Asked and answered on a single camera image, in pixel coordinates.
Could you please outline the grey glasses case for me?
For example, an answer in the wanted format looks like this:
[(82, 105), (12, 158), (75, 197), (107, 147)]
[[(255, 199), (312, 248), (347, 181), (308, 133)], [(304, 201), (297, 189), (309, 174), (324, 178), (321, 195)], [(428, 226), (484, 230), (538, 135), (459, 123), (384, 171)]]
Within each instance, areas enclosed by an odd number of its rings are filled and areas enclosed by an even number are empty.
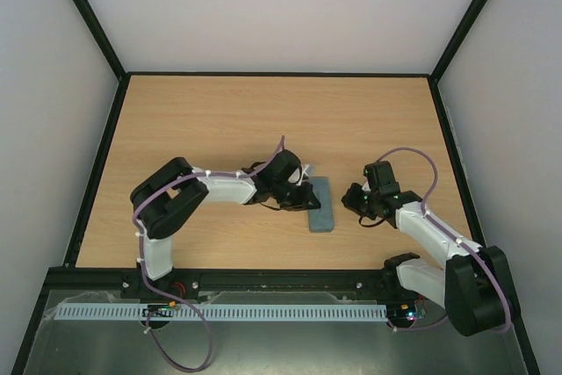
[(310, 184), (320, 207), (308, 211), (308, 226), (311, 233), (331, 233), (335, 228), (330, 184), (327, 177), (312, 177)]

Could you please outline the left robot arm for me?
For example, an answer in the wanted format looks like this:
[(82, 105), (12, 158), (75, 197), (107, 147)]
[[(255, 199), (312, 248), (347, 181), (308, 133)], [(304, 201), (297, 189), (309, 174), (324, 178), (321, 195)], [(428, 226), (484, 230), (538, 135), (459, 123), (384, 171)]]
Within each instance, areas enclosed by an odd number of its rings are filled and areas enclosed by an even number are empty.
[(270, 199), (280, 211), (321, 209), (308, 167), (286, 148), (277, 148), (265, 162), (235, 171), (193, 167), (183, 157), (170, 160), (130, 194), (140, 238), (140, 267), (152, 281), (173, 270), (172, 237), (201, 205), (252, 206)]

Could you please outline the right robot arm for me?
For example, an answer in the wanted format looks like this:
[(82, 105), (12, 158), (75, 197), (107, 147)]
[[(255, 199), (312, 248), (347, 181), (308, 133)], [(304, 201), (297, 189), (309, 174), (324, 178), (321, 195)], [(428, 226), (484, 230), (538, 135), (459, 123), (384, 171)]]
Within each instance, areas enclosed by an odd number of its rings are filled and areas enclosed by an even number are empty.
[(508, 260), (497, 247), (462, 236), (430, 210), (427, 200), (403, 191), (388, 161), (364, 166), (364, 184), (353, 183), (343, 205), (374, 226), (387, 223), (417, 241), (434, 259), (416, 254), (385, 261), (385, 291), (395, 297), (417, 292), (440, 306), (464, 336), (509, 328), (521, 309)]

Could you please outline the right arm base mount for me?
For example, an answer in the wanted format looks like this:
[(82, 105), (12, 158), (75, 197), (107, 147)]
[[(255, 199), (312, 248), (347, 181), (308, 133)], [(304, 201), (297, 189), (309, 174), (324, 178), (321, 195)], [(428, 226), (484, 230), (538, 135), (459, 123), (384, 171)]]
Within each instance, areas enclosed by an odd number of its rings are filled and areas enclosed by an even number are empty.
[(361, 270), (355, 273), (357, 299), (376, 300), (380, 303), (417, 301), (421, 295), (402, 287), (398, 278), (388, 270)]

